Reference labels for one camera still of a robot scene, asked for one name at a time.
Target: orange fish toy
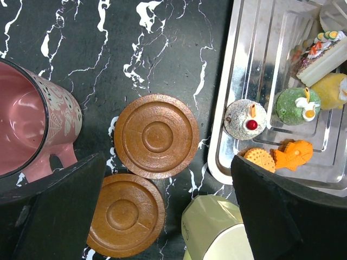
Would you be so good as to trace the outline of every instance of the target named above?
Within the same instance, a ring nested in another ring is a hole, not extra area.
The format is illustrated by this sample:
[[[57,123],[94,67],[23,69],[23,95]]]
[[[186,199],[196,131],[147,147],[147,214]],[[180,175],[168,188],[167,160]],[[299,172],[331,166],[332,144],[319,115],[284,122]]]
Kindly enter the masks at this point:
[[[274,151],[276,170],[287,168],[295,171],[298,166],[307,163],[313,156],[312,144],[298,140],[287,144],[284,152]]]

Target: mug handle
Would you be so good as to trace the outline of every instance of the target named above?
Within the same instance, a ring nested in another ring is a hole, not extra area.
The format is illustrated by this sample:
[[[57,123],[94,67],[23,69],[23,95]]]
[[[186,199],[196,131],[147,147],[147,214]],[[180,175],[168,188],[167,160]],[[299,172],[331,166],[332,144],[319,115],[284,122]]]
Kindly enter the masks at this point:
[[[77,162],[73,144],[65,145],[61,151],[56,152],[55,154],[61,161],[64,168],[69,167]],[[53,173],[52,168],[50,167],[49,157],[50,154],[41,156],[39,159],[35,160],[33,164],[29,165],[22,171],[29,183]]]

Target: silver tray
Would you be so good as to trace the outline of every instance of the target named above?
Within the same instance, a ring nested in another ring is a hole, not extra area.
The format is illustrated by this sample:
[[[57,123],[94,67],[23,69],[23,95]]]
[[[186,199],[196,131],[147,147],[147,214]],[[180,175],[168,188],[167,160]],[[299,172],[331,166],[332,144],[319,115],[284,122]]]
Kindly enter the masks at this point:
[[[221,83],[216,105],[208,166],[220,182],[232,184],[230,164],[246,148],[277,149],[285,139],[313,144],[313,158],[293,172],[276,171],[306,186],[347,196],[347,112],[321,111],[311,122],[287,126],[273,116],[276,94],[300,87],[290,72],[289,52],[320,31],[322,2],[299,0],[235,0],[230,21]],[[238,99],[261,103],[267,111],[267,128],[250,141],[239,141],[224,130],[223,115]]]

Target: cup rim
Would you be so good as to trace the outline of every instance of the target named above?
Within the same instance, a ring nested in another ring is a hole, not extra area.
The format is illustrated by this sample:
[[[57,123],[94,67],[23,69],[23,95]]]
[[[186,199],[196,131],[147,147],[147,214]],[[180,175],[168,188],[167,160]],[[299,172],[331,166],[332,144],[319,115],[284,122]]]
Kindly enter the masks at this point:
[[[45,126],[44,126],[43,137],[42,137],[41,143],[38,146],[38,148],[35,151],[35,153],[24,164],[22,164],[17,169],[14,169],[14,170],[12,170],[12,171],[10,171],[8,173],[0,175],[0,179],[2,179],[2,178],[6,178],[8,176],[14,175],[14,174],[16,174],[18,172],[21,172],[24,168],[26,168],[29,164],[31,164],[37,158],[38,154],[42,151],[42,148],[44,146],[44,143],[45,143],[47,135],[48,135],[49,111],[48,111],[47,102],[44,99],[44,96],[43,96],[43,94],[41,92],[41,89],[39,88],[38,84],[36,83],[36,81],[31,76],[24,69],[22,69],[20,66],[14,64],[13,62],[11,62],[9,60],[6,60],[6,59],[0,57],[0,62],[1,63],[5,63],[6,65],[9,65],[10,67],[16,69],[18,72],[20,72],[24,77],[26,77],[30,81],[30,83],[34,86],[34,88],[38,92],[38,95],[40,96],[41,101],[43,102],[44,117],[45,117]]]

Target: table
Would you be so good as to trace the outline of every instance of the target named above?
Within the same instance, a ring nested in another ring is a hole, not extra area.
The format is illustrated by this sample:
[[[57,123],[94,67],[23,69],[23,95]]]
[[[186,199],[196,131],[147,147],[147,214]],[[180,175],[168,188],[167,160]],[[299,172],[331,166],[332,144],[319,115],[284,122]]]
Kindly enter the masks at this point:
[[[121,111],[139,96],[172,95],[198,121],[201,141],[189,167],[153,180],[165,201],[164,230],[129,259],[182,259],[181,215],[194,196],[236,202],[233,188],[207,169],[231,7],[229,0],[0,0],[0,56],[68,89],[83,109],[78,159],[103,151],[106,176],[127,172],[112,134]],[[25,185],[22,177],[15,185]],[[106,257],[87,247],[82,259]]]

